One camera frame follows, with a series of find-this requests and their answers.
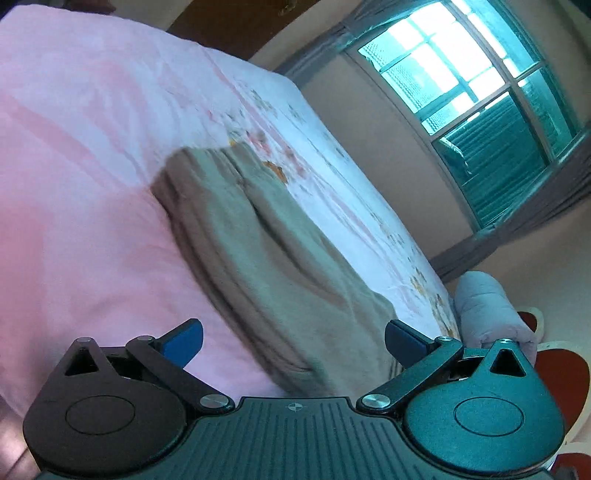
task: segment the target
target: window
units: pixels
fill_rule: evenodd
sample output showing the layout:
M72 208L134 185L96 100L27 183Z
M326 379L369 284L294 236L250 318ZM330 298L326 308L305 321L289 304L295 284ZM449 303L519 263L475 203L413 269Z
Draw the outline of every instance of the window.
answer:
M481 227L576 133L544 59L496 0L432 3L359 53L423 126Z

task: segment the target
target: pillow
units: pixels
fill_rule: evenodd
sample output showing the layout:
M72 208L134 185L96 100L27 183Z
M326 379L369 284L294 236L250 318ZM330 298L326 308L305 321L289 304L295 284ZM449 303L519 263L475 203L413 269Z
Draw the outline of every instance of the pillow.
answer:
M535 363L538 342L521 320L499 282L484 272L464 273L454 298L462 341L468 348L490 348L500 338L519 343L529 362Z

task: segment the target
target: mattress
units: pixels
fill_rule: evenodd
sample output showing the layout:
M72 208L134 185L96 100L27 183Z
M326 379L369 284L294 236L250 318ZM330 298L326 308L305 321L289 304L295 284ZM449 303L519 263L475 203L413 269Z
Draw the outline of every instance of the mattress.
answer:
M124 345L190 317L205 340L189 372L235 400L282 395L149 191L176 149L237 141L401 320L458 337L426 258L288 79L132 21L17 7L0 22L0 394L19 414L74 338Z

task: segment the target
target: wooden cabinet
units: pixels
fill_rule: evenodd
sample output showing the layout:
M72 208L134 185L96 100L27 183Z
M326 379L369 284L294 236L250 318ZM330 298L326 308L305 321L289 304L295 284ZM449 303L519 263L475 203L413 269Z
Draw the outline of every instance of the wooden cabinet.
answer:
M248 60L316 2L193 0L168 32Z

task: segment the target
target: beige wall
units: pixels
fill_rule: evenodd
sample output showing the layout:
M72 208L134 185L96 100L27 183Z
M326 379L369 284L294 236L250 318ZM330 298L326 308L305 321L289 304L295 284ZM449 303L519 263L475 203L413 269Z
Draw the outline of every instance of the beige wall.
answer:
M115 15L167 30L191 0L111 0Z

